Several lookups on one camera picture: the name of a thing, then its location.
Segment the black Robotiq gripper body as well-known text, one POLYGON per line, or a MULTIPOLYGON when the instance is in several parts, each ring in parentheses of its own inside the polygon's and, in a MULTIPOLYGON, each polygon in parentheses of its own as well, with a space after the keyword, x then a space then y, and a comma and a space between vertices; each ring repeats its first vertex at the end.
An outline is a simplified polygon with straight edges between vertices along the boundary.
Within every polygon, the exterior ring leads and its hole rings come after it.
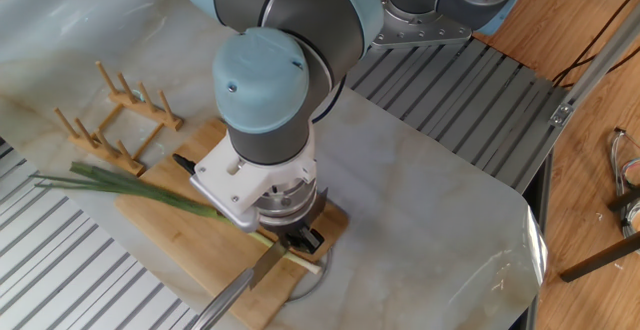
POLYGON ((260 215, 261 226, 278 237, 283 233, 292 234, 300 244, 298 229, 312 224, 324 211, 327 200, 326 192, 275 193, 263 195, 255 203, 260 215))

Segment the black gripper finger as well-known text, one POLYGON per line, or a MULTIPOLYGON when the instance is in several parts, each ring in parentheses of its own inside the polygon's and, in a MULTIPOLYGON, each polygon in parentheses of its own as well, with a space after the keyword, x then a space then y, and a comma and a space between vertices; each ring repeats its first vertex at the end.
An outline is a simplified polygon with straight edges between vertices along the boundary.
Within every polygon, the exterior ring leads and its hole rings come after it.
POLYGON ((273 244, 273 253, 276 258, 283 257, 290 249, 291 245, 295 245, 297 240, 290 233, 283 233, 278 237, 278 240, 273 244))
POLYGON ((300 240, 299 250, 311 255, 315 254, 325 241, 324 237, 316 229, 307 226, 299 228, 298 233, 300 240))

